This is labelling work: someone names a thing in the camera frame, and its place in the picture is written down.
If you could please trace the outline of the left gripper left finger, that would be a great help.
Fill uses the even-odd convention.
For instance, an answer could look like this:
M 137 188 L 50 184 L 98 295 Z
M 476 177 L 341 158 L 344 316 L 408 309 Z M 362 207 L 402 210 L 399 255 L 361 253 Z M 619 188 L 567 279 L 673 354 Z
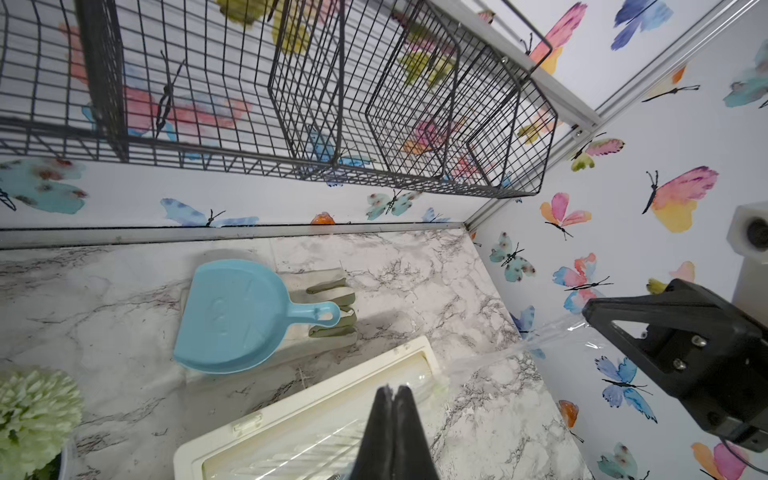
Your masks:
M 392 478 L 394 420 L 393 392 L 380 387 L 364 430 L 360 449 L 352 469 L 352 480 L 385 480 Z

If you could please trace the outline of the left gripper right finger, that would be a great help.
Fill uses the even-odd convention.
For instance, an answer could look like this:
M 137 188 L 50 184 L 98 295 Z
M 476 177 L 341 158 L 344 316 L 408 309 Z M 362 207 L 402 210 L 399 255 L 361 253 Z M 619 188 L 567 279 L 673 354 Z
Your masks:
M 412 390 L 400 386 L 394 398 L 392 478 L 438 480 Z

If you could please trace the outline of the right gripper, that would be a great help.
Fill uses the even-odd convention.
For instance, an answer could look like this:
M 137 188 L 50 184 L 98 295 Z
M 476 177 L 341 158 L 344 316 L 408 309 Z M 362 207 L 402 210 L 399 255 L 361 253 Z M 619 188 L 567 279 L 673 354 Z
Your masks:
M 587 323 L 677 399 L 705 432 L 767 450 L 767 330 L 710 290 L 671 281 L 660 294 L 595 298 Z

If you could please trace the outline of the cream plastic wrap dispenser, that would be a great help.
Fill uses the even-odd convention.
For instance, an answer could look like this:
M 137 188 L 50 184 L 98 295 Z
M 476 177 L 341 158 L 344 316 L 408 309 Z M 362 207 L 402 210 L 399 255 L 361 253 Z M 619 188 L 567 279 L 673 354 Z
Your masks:
M 183 445 L 177 479 L 326 479 L 344 475 L 359 449 L 378 388 L 412 389 L 432 403 L 438 359 L 418 337 Z

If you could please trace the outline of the clear plastic wrap sheet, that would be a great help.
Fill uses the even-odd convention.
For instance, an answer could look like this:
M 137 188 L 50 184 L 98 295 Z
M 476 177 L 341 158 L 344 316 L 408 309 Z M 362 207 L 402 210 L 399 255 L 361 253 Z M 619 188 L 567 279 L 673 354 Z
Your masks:
M 526 339 L 512 343 L 507 348 L 452 359 L 430 379 L 419 380 L 410 384 L 410 387 L 417 398 L 446 396 L 452 383 L 465 381 L 479 369 L 522 354 L 530 354 L 533 350 L 559 346 L 579 346 L 601 351 L 607 348 L 607 342 L 581 314 L 567 314 L 536 328 Z

